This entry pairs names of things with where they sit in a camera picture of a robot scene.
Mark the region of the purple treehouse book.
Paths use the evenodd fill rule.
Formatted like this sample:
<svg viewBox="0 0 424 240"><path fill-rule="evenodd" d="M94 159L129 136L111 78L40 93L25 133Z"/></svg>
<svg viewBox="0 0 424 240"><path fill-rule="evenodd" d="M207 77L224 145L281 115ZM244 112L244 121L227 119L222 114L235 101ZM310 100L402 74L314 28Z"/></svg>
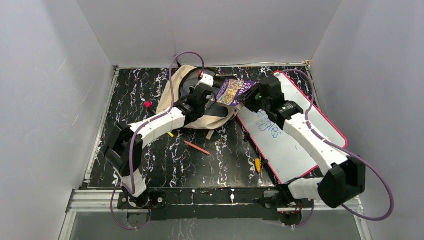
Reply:
<svg viewBox="0 0 424 240"><path fill-rule="evenodd" d="M216 101L230 107L236 107L241 103L242 95L247 93L256 82L240 80L240 79L226 79L216 95Z"/></svg>

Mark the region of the cream canvas student bag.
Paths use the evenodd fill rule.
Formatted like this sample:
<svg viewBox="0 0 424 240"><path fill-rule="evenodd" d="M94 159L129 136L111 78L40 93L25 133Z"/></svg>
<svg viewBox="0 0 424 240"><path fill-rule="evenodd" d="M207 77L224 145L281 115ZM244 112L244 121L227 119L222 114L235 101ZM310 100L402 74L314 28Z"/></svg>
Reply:
<svg viewBox="0 0 424 240"><path fill-rule="evenodd" d="M213 87L197 85L200 71L212 75L214 79ZM209 140L214 131L228 121L234 119L239 111L244 107L242 103L232 107L227 106L227 117L204 116L208 102L213 99L215 102L224 81L227 79L238 79L236 75L220 75L211 68L202 69L190 65L183 65L171 77L172 83L167 83L156 108L156 114L166 111L171 105L181 107L185 114L186 122L184 128L194 130L208 130Z"/></svg>

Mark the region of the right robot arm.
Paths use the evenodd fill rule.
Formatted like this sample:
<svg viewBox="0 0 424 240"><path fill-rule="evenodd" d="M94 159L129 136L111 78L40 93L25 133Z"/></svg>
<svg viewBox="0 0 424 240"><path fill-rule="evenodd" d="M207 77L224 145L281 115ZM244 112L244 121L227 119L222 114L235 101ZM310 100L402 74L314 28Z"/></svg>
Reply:
<svg viewBox="0 0 424 240"><path fill-rule="evenodd" d="M239 120L280 181L286 206L309 199L337 208L365 191L365 165L331 146L347 140L286 75L260 79L241 101Z"/></svg>

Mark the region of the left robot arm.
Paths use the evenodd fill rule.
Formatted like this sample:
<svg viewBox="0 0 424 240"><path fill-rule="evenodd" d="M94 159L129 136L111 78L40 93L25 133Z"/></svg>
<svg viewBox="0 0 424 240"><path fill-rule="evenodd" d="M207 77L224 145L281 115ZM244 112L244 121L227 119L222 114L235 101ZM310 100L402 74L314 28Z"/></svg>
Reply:
<svg viewBox="0 0 424 240"><path fill-rule="evenodd" d="M167 85L157 106L157 114L139 122L116 123L100 155L117 171L130 202L137 208L149 203L149 194L140 166L143 150L161 136L184 127L200 129L200 122L217 109L221 83L195 83L187 87Z"/></svg>

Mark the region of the red pencil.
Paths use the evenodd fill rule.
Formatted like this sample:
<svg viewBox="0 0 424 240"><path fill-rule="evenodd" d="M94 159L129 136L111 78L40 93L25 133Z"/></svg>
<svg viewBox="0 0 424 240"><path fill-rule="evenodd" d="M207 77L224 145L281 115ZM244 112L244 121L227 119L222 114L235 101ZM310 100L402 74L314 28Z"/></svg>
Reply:
<svg viewBox="0 0 424 240"><path fill-rule="evenodd" d="M183 141L185 144L187 144L188 146L190 146L190 147L192 147L192 148L194 148L194 149L196 149L197 151L199 151L199 152L202 152L203 154L205 154L205 155L211 155L211 153L210 152L208 152L208 151L206 151L205 149L203 149L203 148L201 148L201 147L199 147L199 146L197 146L197 145L195 145L195 144L193 144L193 143L191 143L191 142L189 142L189 141L186 141L186 140L184 140Z"/></svg>

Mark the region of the yellow marker cap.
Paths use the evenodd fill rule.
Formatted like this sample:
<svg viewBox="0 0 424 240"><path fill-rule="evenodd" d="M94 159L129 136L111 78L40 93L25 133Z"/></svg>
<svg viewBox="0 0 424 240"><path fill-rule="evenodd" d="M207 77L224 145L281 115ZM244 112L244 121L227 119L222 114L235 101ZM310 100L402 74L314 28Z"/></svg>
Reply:
<svg viewBox="0 0 424 240"><path fill-rule="evenodd" d="M261 173L261 171L262 171L262 161L261 161L261 159L260 158L256 158L255 161L254 161L254 163L255 163L255 170L256 170L256 172L258 174Z"/></svg>

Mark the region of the pink black highlighter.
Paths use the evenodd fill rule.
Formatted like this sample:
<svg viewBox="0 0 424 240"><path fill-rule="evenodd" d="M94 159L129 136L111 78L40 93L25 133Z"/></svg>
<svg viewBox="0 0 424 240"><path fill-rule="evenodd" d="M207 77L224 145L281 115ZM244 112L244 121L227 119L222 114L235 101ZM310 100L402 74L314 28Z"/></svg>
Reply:
<svg viewBox="0 0 424 240"><path fill-rule="evenodd" d="M144 103L144 106L146 107L147 112L148 112L151 116L155 116L155 115L156 115L156 110L155 110L155 108L153 107L153 105L152 105L149 101L146 101L146 102Z"/></svg>

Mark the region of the pink framed whiteboard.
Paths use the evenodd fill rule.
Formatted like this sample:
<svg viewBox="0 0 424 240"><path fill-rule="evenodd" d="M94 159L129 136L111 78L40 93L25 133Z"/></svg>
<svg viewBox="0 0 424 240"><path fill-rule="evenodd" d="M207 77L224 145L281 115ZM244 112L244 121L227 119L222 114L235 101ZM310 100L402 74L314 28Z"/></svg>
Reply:
<svg viewBox="0 0 424 240"><path fill-rule="evenodd" d="M307 110L311 101L288 77L288 74L275 71L274 76L281 82L285 99L294 101L303 110ZM269 167L280 183L296 177L308 179L323 177L316 162L304 148L269 120L263 110L255 113L244 107L238 113L237 118L244 130L250 134L250 139L259 150L261 157L268 160L266 167ZM321 136L327 137L329 141L340 147L347 147L346 137L323 115L317 106L314 106L309 112L309 119L318 128Z"/></svg>

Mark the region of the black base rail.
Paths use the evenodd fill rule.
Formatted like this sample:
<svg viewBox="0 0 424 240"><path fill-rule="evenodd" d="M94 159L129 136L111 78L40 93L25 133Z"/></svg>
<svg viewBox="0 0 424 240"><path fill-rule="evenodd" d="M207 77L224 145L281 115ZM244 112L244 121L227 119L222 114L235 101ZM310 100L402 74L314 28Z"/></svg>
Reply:
<svg viewBox="0 0 424 240"><path fill-rule="evenodd" d="M116 207L129 212L147 213L153 221L179 219L260 219L298 225L311 200L294 199L282 186L158 188L139 197L123 190Z"/></svg>

